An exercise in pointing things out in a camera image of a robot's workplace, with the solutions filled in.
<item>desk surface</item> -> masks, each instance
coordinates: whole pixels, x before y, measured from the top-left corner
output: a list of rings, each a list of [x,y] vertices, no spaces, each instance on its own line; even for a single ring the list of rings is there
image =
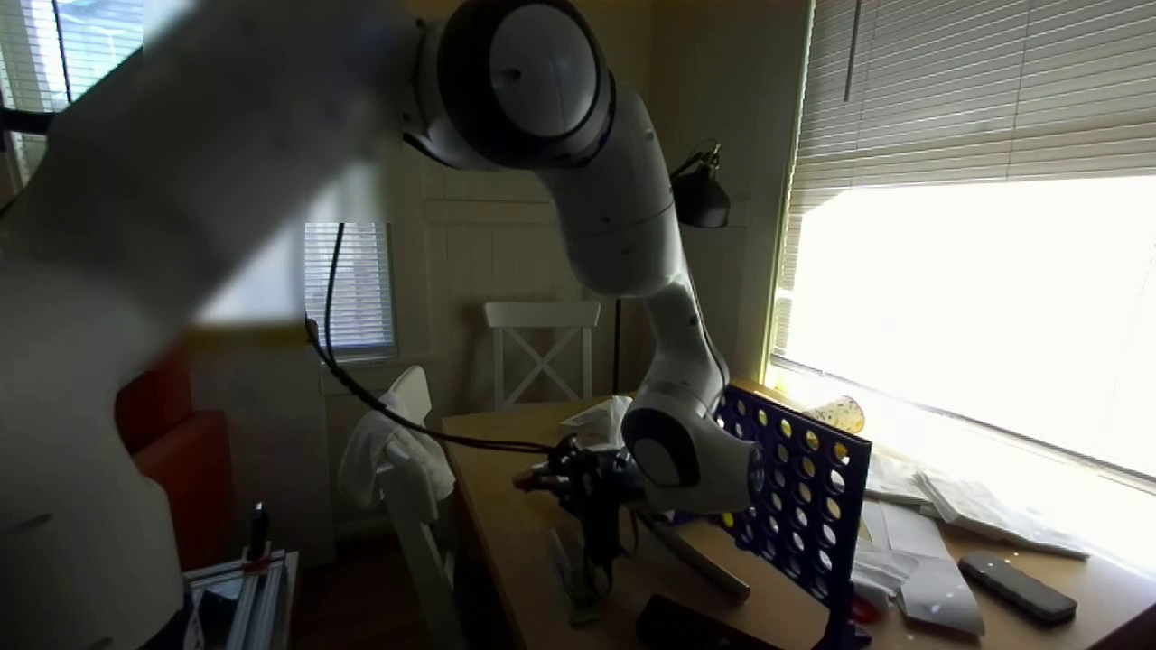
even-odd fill
[[[509,410],[454,416],[448,432],[470,435],[521,435],[558,439],[558,422],[577,410],[577,404],[531,404]],[[491,456],[474,446],[448,446],[460,473],[460,491],[482,536],[482,551],[499,580],[501,610],[529,650],[539,645],[639,645],[635,617],[654,591],[666,591],[695,610],[703,610],[733,627],[743,627],[773,645],[813,645],[824,635],[826,610],[798,591],[786,578],[765,566],[759,557],[737,547],[721,529],[700,524],[682,536],[710,557],[721,571],[751,580],[751,597],[729,606],[703,578],[666,551],[654,536],[639,533],[639,547],[615,563],[615,597],[590,627],[572,627],[568,597],[554,566],[554,527],[573,527],[554,495],[523,495],[514,476],[529,470],[531,456]],[[1018,551],[1018,566],[1069,591],[1081,610],[1077,622],[1056,630],[1040,630],[1016,617],[1008,606],[977,597],[983,606],[985,635],[959,639],[927,627],[904,625],[900,610],[890,610],[872,625],[872,645],[1090,645],[1108,635],[1150,601],[1156,585],[1142,580],[1104,558],[1058,558]]]

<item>cable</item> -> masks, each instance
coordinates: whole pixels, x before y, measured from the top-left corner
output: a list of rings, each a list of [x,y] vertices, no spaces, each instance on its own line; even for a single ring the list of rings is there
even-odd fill
[[[23,113],[0,104],[0,132],[47,132],[47,126],[58,117],[58,113]]]
[[[300,213],[300,219],[296,219],[296,241],[293,241],[293,294],[296,294],[296,314],[300,314],[300,320],[302,320],[302,332],[308,332],[313,355],[322,356],[322,363],[328,367],[328,374],[334,374],[337,382],[343,382],[362,404],[370,404],[371,410],[385,416],[391,422],[397,422],[397,426],[405,426],[405,429],[411,429],[411,432],[425,432],[425,435],[443,439],[443,442],[485,446],[485,452],[517,452],[517,456],[549,456],[549,452],[554,452],[554,442],[536,442],[536,439],[482,439],[482,435],[454,435],[454,432],[425,429],[425,426],[419,426],[419,422],[391,410],[385,404],[381,404],[381,402],[337,359],[328,323],[325,323],[325,347],[322,347],[322,339],[317,339],[317,332],[313,332],[313,323],[312,323],[312,314],[308,314],[308,308],[302,308],[302,279],[300,279],[302,229],[308,229],[308,213]]]
[[[338,266],[338,247],[348,237],[348,219],[352,219],[352,182],[348,172],[337,175],[337,235],[334,235],[334,251],[328,251],[328,279],[325,279],[325,351],[334,356],[334,291],[337,291],[337,266]]]

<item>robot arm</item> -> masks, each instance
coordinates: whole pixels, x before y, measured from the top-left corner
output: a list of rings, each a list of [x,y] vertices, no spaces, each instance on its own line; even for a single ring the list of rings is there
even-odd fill
[[[577,279],[639,298],[659,339],[624,420],[645,495],[748,500],[654,126],[564,0],[470,0],[443,25],[385,0],[200,0],[55,117],[0,215],[0,645],[138,645],[182,606],[117,388],[384,132],[547,181]]]
[[[582,285],[639,298],[654,359],[624,416],[659,507],[748,506],[751,442],[710,422],[727,367],[690,285],[673,181],[645,104],[619,83],[572,2],[467,2],[423,51],[415,140],[454,164],[521,164],[549,187]]]

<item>white window blind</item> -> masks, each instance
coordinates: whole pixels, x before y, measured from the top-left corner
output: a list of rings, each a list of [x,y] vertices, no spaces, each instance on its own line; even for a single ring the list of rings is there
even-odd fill
[[[10,107],[58,113],[191,0],[7,0],[0,2],[0,91]],[[19,138],[23,175],[36,168],[43,138]],[[393,339],[381,164],[348,172],[348,235],[337,269],[334,343],[343,351]],[[322,320],[338,187],[312,207],[302,291]],[[200,320],[284,320],[293,298],[293,228],[284,228]]]
[[[820,0],[775,355],[1156,476],[1151,33],[1151,0]]]

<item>wooden chair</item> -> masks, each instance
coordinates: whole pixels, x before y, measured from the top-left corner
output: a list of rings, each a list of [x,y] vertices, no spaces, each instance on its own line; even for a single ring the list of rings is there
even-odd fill
[[[536,382],[554,387],[568,402],[592,398],[592,332],[601,323],[601,302],[488,298],[485,320],[494,332],[494,409],[523,402]]]

